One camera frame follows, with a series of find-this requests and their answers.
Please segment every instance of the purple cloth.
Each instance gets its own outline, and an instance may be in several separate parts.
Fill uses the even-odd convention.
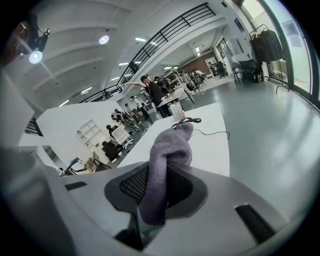
[[[175,129],[164,130],[154,141],[145,194],[139,205],[142,220],[148,225],[165,224],[167,163],[190,165],[192,152],[188,141],[193,130],[191,123],[183,123]]]

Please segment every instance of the spotlight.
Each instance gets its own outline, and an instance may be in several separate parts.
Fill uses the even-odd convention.
[[[29,62],[32,64],[37,64],[42,60],[42,52],[41,51],[34,51],[29,56]]]

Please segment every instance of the white wall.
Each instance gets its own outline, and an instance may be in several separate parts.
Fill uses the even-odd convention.
[[[3,69],[0,84],[0,146],[5,149],[15,148],[19,145],[34,111],[11,83],[11,79]]]
[[[92,119],[108,140],[110,135],[106,126],[116,124],[111,119],[114,109],[122,108],[111,100],[55,107],[47,109],[37,123],[52,150],[68,166],[76,157],[86,161],[92,156],[90,150],[77,137],[77,130]]]

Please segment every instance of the white table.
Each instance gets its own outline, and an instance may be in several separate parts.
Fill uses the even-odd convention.
[[[186,116],[201,118],[202,122],[192,124],[194,129],[199,129],[205,134],[226,131],[218,103],[189,110]],[[118,167],[148,161],[156,137],[175,123],[172,116],[155,121]],[[194,130],[189,144],[192,150],[192,167],[229,177],[229,146],[225,132],[203,135],[200,131]]]
[[[185,88],[184,87],[181,87],[179,89],[177,89],[175,92],[171,93],[169,97],[167,97],[164,101],[162,101],[159,105],[158,105],[158,108],[165,105],[165,104],[168,104],[176,99],[178,99],[181,94],[183,94],[185,91]]]

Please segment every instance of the shelving unit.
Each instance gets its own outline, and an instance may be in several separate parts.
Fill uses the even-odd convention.
[[[92,119],[83,124],[76,131],[76,135],[91,152],[96,152],[101,162],[105,164],[109,162],[108,157],[102,150],[102,142],[106,141],[107,138]]]

